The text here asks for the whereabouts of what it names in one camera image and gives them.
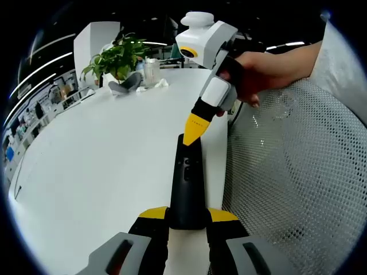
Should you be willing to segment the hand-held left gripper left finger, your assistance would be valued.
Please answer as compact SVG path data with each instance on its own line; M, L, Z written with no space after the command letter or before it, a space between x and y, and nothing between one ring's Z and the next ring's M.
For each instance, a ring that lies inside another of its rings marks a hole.
M88 258L78 274L163 274L168 258L167 207L142 212L127 233L117 233Z

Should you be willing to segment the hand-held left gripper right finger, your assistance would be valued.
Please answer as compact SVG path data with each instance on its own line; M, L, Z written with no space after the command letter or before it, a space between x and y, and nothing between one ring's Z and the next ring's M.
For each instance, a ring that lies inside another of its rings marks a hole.
M249 235L234 214L209 209L206 227L213 274L291 274L285 254L263 238Z

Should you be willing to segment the person's right hand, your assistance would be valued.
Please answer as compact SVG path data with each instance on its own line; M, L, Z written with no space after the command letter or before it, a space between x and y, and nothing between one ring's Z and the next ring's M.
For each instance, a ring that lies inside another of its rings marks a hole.
M259 92L282 88L292 81L292 67L282 54L245 52L236 61L244 69L237 98L254 108L260 106Z

